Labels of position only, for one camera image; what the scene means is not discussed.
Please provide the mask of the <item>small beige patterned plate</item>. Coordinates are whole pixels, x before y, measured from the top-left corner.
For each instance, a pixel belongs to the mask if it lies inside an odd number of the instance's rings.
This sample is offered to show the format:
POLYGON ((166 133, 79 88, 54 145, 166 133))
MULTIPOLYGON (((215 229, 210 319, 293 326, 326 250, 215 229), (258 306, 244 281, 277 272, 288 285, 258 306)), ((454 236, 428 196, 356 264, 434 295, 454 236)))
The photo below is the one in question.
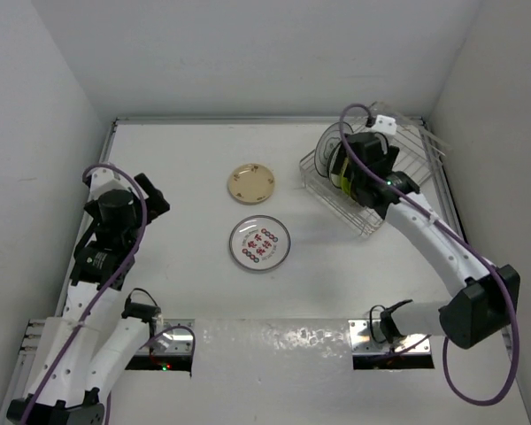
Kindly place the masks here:
POLYGON ((257 205, 265 202, 274 192, 273 172, 260 164, 238 166, 227 179, 227 190, 237 202, 257 205))

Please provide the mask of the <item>white plate red characters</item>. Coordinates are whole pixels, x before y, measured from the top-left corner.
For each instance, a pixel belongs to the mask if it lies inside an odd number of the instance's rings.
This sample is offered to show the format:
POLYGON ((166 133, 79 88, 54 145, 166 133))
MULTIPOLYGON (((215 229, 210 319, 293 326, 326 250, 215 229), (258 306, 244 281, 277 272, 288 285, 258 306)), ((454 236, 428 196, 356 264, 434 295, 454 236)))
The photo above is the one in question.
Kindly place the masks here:
POLYGON ((239 221, 228 239, 228 251, 237 266, 265 273, 280 266, 288 257, 292 240, 287 227, 264 214, 239 221))

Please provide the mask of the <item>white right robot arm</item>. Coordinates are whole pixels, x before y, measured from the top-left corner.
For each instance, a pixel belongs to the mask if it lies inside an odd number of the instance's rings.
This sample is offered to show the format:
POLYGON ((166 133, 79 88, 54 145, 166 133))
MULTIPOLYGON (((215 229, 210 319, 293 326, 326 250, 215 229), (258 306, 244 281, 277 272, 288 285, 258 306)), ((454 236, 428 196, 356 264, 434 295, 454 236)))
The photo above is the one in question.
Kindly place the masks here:
POLYGON ((379 330, 389 344, 410 334, 444 336, 461 349, 517 327, 519 273, 483 258, 438 216, 419 185, 394 171, 399 153, 379 132, 341 133, 339 151, 351 198, 405 236, 441 278, 450 300, 385 308, 379 330))

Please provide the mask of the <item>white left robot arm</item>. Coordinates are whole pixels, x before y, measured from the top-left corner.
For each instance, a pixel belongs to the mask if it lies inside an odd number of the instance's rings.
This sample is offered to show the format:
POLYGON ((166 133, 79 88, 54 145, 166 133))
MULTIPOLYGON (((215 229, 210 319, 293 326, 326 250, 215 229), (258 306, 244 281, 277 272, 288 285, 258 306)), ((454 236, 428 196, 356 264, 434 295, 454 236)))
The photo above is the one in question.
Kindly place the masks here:
POLYGON ((170 209, 145 174, 89 166, 84 210, 92 219, 76 244, 65 304, 45 321, 30 377, 6 419, 12 424, 105 424, 110 392, 153 334, 157 307, 128 307, 101 349, 96 343, 135 263, 145 229, 170 209))

